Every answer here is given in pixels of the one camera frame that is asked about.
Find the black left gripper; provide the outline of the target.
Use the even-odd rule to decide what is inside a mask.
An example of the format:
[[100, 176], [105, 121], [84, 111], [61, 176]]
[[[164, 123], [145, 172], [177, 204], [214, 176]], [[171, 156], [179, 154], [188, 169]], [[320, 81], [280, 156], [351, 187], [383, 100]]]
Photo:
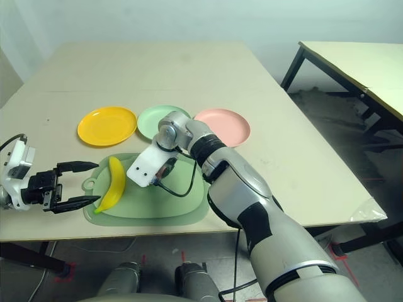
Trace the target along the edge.
[[84, 172], [98, 166], [88, 161], [70, 161], [57, 163], [52, 170], [37, 172], [30, 176], [27, 187], [21, 190], [22, 201], [25, 204], [41, 204], [44, 211], [54, 214], [79, 210], [99, 200], [101, 196], [78, 196], [61, 202], [62, 185], [58, 183], [58, 177], [63, 172]]

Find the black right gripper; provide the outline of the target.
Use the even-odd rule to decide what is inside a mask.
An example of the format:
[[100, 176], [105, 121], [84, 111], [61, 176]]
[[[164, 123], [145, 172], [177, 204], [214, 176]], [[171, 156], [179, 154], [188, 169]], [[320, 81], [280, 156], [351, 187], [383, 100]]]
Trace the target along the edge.
[[177, 162], [176, 157], [170, 158], [166, 161], [166, 163], [163, 166], [163, 177], [167, 177], [171, 173], [171, 171], [174, 169], [176, 162]]

